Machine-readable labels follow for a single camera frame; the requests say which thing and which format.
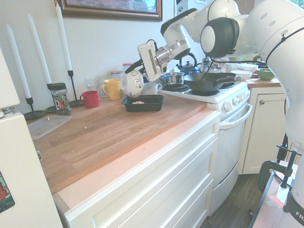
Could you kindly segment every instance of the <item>teapot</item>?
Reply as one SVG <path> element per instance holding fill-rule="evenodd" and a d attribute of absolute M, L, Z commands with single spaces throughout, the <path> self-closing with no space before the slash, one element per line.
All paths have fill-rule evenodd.
<path fill-rule="evenodd" d="M 189 53 L 188 56 L 191 56 L 191 57 L 194 59 L 194 65 L 190 64 L 190 63 L 189 63 L 190 61 L 186 61 L 187 64 L 184 65 L 184 66 L 182 66 L 182 64 L 181 64 L 182 58 L 180 59 L 180 64 L 177 64 L 177 65 L 176 65 L 177 68 L 178 68 L 181 72 L 185 73 L 185 75 L 188 75 L 189 72 L 190 72 L 190 71 L 193 71 L 193 70 L 199 71 L 199 69 L 197 68 L 197 60 L 196 60 L 194 54 Z"/>

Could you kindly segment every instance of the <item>oven door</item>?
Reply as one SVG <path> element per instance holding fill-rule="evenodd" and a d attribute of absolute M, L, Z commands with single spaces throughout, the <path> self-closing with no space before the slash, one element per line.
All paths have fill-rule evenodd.
<path fill-rule="evenodd" d="M 251 110 L 252 106 L 247 103 L 238 112 L 221 121 L 219 125 L 214 187 L 229 175 L 239 160 L 245 120 L 249 117 Z"/>

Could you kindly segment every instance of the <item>refrigerator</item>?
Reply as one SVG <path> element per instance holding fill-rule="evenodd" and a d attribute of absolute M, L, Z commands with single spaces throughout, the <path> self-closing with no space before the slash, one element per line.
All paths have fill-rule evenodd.
<path fill-rule="evenodd" d="M 0 227 L 62 228 L 0 49 Z"/>

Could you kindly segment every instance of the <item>yellow mug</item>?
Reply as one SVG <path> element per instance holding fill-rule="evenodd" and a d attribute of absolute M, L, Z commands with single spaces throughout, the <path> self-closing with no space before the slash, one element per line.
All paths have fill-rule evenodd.
<path fill-rule="evenodd" d="M 107 79 L 104 81 L 104 85 L 101 86 L 101 90 L 107 94 L 110 100 L 118 100 L 121 96 L 120 79 Z"/>

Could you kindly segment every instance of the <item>white candle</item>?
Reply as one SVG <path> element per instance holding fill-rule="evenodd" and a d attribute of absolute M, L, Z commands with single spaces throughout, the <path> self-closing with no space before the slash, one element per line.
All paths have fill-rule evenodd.
<path fill-rule="evenodd" d="M 28 14 L 28 22 L 29 22 L 30 31 L 32 33 L 32 36 L 33 36 L 33 39 L 35 42 L 35 46 L 36 46 L 36 49 L 37 49 L 37 52 L 38 52 L 38 55 L 40 58 L 44 77 L 46 79 L 47 84 L 52 84 L 52 80 L 51 80 L 51 77 L 49 75 L 48 68 L 47 68 L 48 66 L 47 66 L 46 58 L 44 57 L 44 54 L 43 54 L 42 46 L 41 46 L 41 43 L 40 43 L 40 40 L 38 37 L 38 33 L 37 33 L 37 30 L 35 27 L 34 20 L 30 16 L 30 14 Z"/>
<path fill-rule="evenodd" d="M 20 58 L 19 51 L 18 51 L 18 48 L 17 48 L 16 40 L 15 40 L 15 37 L 14 37 L 14 33 L 13 33 L 13 30 L 10 28 L 9 25 L 7 25 L 7 32 L 8 32 L 8 36 L 9 36 L 10 47 L 11 47 L 11 50 L 13 52 L 13 56 L 15 58 L 15 62 L 16 62 L 17 69 L 18 69 L 18 72 L 19 72 L 19 76 L 20 76 L 20 79 L 21 79 L 21 83 L 22 83 L 22 87 L 23 87 L 23 90 L 24 90 L 25 97 L 26 98 L 31 98 L 32 96 L 31 96 L 30 91 L 29 91 L 27 78 L 25 77 L 25 73 L 24 73 L 24 70 L 23 70 L 21 58 Z"/>
<path fill-rule="evenodd" d="M 62 39 L 63 50 L 64 50 L 65 57 L 66 57 L 67 70 L 72 70 L 70 54 L 69 54 L 68 46 L 67 46 L 67 37 L 66 37 L 66 32 L 65 32 L 65 26 L 63 24 L 61 8 L 57 2 L 56 2 L 56 13 L 57 13 L 57 18 L 58 18 L 58 22 L 59 22 L 59 29 L 60 29 L 61 39 Z"/>

